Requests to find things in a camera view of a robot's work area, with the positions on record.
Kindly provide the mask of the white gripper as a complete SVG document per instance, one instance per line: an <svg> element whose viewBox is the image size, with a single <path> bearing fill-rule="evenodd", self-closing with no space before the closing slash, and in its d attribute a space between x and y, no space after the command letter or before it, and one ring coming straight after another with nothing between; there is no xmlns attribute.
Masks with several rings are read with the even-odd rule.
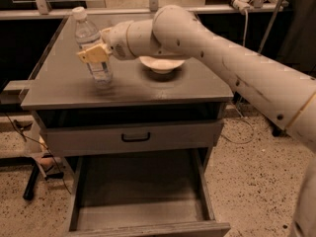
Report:
<svg viewBox="0 0 316 237"><path fill-rule="evenodd" d="M127 32L131 24L132 21L126 21L100 30L104 43L84 44L77 52L77 56L83 63L107 62L111 55L120 60L132 60L134 54L127 41Z"/></svg>

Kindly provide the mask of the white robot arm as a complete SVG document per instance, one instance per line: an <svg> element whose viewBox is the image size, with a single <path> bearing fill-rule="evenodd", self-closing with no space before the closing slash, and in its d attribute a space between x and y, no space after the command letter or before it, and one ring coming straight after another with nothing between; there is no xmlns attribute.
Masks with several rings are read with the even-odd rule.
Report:
<svg viewBox="0 0 316 237"><path fill-rule="evenodd" d="M101 39L78 53L84 63L138 56L193 57L259 112L316 152L316 79L209 31L176 5L150 20L101 30Z"/></svg>

